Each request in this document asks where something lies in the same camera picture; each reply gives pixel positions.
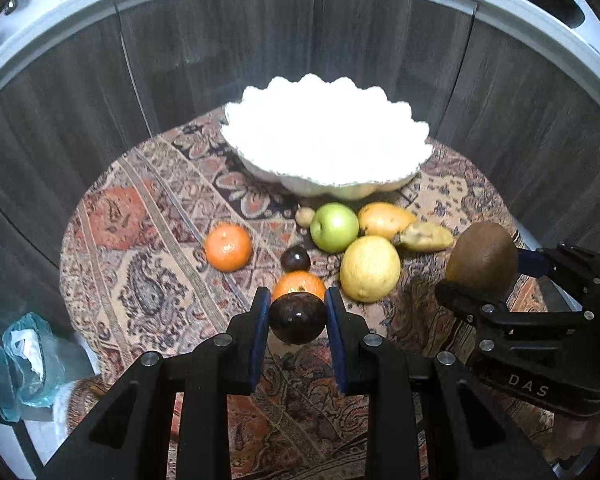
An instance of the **yellow mango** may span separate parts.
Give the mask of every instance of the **yellow mango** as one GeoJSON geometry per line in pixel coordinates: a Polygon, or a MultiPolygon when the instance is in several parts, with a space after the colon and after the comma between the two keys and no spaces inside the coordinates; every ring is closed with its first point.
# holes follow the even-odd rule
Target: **yellow mango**
{"type": "Polygon", "coordinates": [[[450,247],[454,236],[449,229],[433,222],[414,222],[395,235],[392,242],[415,253],[435,253],[450,247]]]}
{"type": "Polygon", "coordinates": [[[372,202],[358,211],[362,235],[381,236],[389,241],[416,220],[414,214],[389,202],[372,202]]]}

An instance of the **kiwi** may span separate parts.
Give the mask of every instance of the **kiwi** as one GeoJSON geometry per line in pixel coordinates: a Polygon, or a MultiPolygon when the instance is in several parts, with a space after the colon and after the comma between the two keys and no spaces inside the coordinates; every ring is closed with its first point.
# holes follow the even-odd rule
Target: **kiwi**
{"type": "Polygon", "coordinates": [[[518,250],[507,230],[477,222],[460,235],[446,263],[446,278],[502,299],[518,275],[518,250]]]}

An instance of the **green apple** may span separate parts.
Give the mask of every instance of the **green apple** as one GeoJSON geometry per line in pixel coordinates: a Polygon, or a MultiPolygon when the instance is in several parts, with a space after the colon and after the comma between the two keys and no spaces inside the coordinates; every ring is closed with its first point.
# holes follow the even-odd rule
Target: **green apple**
{"type": "Polygon", "coordinates": [[[341,253],[358,238],[358,217],[343,204],[331,202],[315,212],[311,220],[311,238],[319,249],[341,253]]]}

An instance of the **small brown nut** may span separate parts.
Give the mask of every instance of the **small brown nut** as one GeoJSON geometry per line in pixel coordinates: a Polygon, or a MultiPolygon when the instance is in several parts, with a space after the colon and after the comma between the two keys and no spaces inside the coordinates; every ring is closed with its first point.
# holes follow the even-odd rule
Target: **small brown nut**
{"type": "Polygon", "coordinates": [[[296,223],[300,227],[309,227],[311,220],[314,219],[315,211],[310,207],[300,207],[296,211],[296,223]]]}

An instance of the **small banana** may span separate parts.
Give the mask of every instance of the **small banana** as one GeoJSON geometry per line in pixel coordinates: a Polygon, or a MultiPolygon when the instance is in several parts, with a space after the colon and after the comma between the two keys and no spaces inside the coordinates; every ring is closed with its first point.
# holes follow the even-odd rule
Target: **small banana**
{"type": "Polygon", "coordinates": [[[415,253],[435,253],[451,247],[454,236],[449,229],[433,222],[414,222],[397,233],[391,242],[415,253]]]}

